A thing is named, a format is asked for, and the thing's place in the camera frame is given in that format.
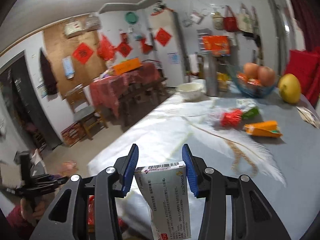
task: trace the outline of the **person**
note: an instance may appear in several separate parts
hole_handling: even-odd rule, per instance
[[[20,205],[16,205],[7,215],[7,221],[23,240],[28,240],[36,227],[36,220],[40,220],[45,212],[45,200],[41,200],[32,212],[29,202],[22,198]]]

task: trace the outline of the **red tote bag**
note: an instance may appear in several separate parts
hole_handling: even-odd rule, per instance
[[[231,10],[230,6],[227,5],[226,8],[226,13],[223,18],[223,24],[224,24],[224,29],[227,32],[237,32],[239,31],[238,29],[238,24],[237,24],[237,19],[235,15],[233,14],[233,11]]]

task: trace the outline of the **person's hand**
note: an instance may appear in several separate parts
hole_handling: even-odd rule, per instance
[[[32,211],[30,203],[25,198],[20,200],[20,206],[22,217],[33,226],[36,226],[36,220],[40,220],[45,212],[45,203],[43,200],[36,206],[35,212]]]

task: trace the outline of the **metal pivot bolt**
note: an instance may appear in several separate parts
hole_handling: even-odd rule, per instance
[[[75,175],[72,175],[71,178],[70,178],[72,181],[77,181],[80,179],[80,176],[75,174]]]
[[[106,173],[114,173],[115,170],[116,169],[114,167],[108,167],[108,168],[106,168]]]
[[[242,175],[241,176],[241,180],[244,182],[248,182],[249,181],[249,177],[247,175]]]
[[[207,168],[205,168],[204,171],[205,171],[205,173],[212,174],[212,173],[214,173],[214,168],[207,167]]]

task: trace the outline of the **blue gripper pad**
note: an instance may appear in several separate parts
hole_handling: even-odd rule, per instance
[[[123,183],[122,183],[122,192],[124,196],[130,191],[134,170],[137,167],[138,158],[139,158],[139,148],[136,144],[132,144],[130,152],[128,154],[128,164],[127,168],[124,171]]]
[[[184,144],[182,146],[182,160],[184,161],[187,167],[187,178],[188,178],[190,190],[193,193],[193,195],[197,197],[199,194],[198,179],[196,175],[196,170],[191,161],[190,154],[192,155],[188,144]]]

